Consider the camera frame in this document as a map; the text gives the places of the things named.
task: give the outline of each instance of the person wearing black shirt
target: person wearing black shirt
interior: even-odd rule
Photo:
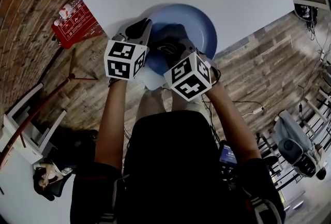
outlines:
[[[79,168],[74,180],[71,223],[258,223],[250,200],[221,178],[217,144],[198,100],[189,104],[174,98],[173,111],[166,112],[159,103],[161,91],[147,91],[122,174],[126,88],[124,80],[109,88],[95,160]],[[281,221],[268,223],[284,222],[255,137],[221,82],[206,96],[238,162],[243,193],[275,205]]]

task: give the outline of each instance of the black sleeve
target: black sleeve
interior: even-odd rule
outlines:
[[[253,197],[260,197],[272,202],[284,223],[284,206],[263,159],[252,159],[239,165],[238,180],[241,186]]]
[[[89,163],[78,167],[73,182],[70,223],[97,223],[104,217],[112,220],[114,182],[122,178],[121,172],[101,163]]]

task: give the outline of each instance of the beige shorts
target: beige shorts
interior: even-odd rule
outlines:
[[[166,112],[163,105],[162,92],[163,92],[163,88],[158,88],[155,91],[149,91],[147,89],[145,90],[144,95],[141,98],[138,107],[136,121],[149,115]],[[209,113],[207,112],[205,104],[203,103],[201,97],[198,97],[188,102],[174,91],[171,91],[171,94],[172,94],[171,111],[188,110],[188,111],[199,112],[206,118],[206,120],[210,124]]]

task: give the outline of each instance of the blue plate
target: blue plate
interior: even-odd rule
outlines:
[[[149,18],[153,23],[151,36],[168,24],[182,24],[188,38],[199,51],[210,59],[214,58],[217,48],[216,30],[201,10],[186,4],[173,4],[158,9]],[[160,75],[169,70],[165,60],[154,53],[147,55],[146,64]]]

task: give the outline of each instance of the black shirt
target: black shirt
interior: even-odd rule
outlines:
[[[133,128],[124,180],[109,165],[91,163],[78,169],[71,223],[107,223],[114,215],[117,223],[253,223],[248,201],[242,192],[230,191],[219,166],[217,145],[202,114],[177,111],[142,118]],[[284,221],[264,161],[250,160],[237,169],[239,184],[272,201]]]

